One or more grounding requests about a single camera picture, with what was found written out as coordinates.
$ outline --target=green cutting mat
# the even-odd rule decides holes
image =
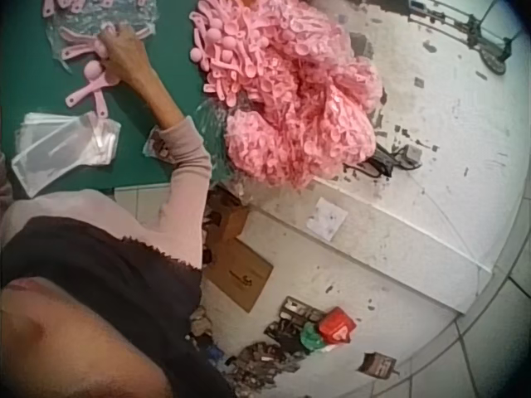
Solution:
[[[78,115],[94,108],[87,97],[73,109],[65,97],[85,85],[84,56],[69,63],[72,74],[52,59],[41,18],[42,1],[2,2],[0,26],[0,105],[2,145],[8,159],[15,155],[15,131],[28,112]],[[146,40],[153,68],[185,114],[204,100],[202,78],[189,61],[192,23],[188,14],[196,0],[158,0],[157,34]],[[53,182],[45,192],[83,188],[108,189],[167,182],[171,167],[146,158],[142,148],[154,125],[147,106],[126,87],[105,90],[110,117],[122,124],[115,160],[107,167],[79,167]]]

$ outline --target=cardboard box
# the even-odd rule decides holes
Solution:
[[[243,206],[239,199],[218,187],[208,193],[207,206],[210,209],[210,221],[206,225],[209,247],[241,234],[249,208]]]
[[[249,313],[273,266],[238,239],[220,242],[212,251],[214,263],[206,268],[205,276]]]

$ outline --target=plastic wrapper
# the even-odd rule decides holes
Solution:
[[[244,99],[240,100],[238,109],[245,109],[249,106]],[[226,181],[233,175],[233,170],[227,158],[223,135],[227,128],[227,116],[234,112],[234,109],[228,109],[217,99],[210,98],[203,101],[191,115],[197,131],[204,140],[205,149],[211,156],[212,183]],[[147,157],[175,164],[164,141],[158,135],[157,128],[151,130],[144,145],[143,153]]]
[[[20,140],[24,149],[12,160],[12,169],[27,195],[34,197],[77,166],[109,164],[115,156],[120,127],[113,120],[98,119],[89,112],[51,132],[46,124],[46,134],[40,130],[35,133],[37,128],[28,130],[28,137]]]
[[[154,32],[154,23],[158,19],[156,0],[146,0],[142,7],[135,0],[114,0],[112,7],[101,6],[100,0],[86,0],[83,10],[77,14],[69,9],[61,10],[56,7],[53,16],[46,19],[46,35],[51,44],[54,58],[61,61],[61,50],[64,46],[71,45],[59,35],[59,27],[66,27],[81,35],[96,36],[101,27],[106,23],[129,23],[135,31],[151,27]]]

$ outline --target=white paper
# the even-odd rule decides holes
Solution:
[[[320,197],[314,214],[306,221],[306,228],[330,242],[347,218],[347,214],[346,210]]]

